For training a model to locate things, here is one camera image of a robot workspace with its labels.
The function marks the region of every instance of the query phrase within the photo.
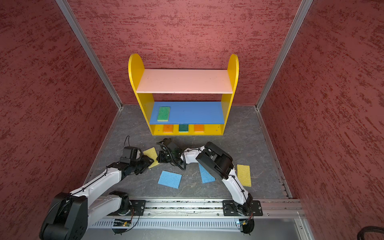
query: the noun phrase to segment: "shelf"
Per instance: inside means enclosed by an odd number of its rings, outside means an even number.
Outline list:
[[[158,122],[160,107],[170,107],[168,122]],[[224,124],[221,102],[154,102],[149,124]]]
[[[163,125],[154,125],[153,135],[162,135],[162,136],[173,136],[173,135],[223,135],[220,124],[205,124],[204,132],[195,132],[194,125],[189,125],[189,132],[179,132],[179,126],[173,125],[173,132],[163,132]]]
[[[145,69],[137,93],[232,94],[227,70]]]

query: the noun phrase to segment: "red wallpaper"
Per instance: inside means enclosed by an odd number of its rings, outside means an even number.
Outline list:
[[[384,227],[383,12],[381,1],[315,0],[262,106],[316,240]]]
[[[123,103],[137,103],[127,69],[132,53],[140,54],[146,68],[181,69],[226,69],[236,53],[234,104],[255,104],[301,0],[68,2]],[[161,98],[183,99],[217,98]]]
[[[36,239],[117,107],[54,0],[1,1],[0,17],[0,236]]]

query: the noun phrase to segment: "red wall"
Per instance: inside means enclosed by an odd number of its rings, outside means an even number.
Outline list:
[[[262,106],[316,240],[384,227],[383,13],[379,1],[315,0]]]
[[[0,3],[1,239],[36,239],[83,184],[117,107],[54,0]]]
[[[239,56],[234,104],[255,104],[301,0],[68,0],[125,104],[137,103],[128,77],[132,53],[146,68],[226,69]],[[220,100],[155,96],[159,100]]]

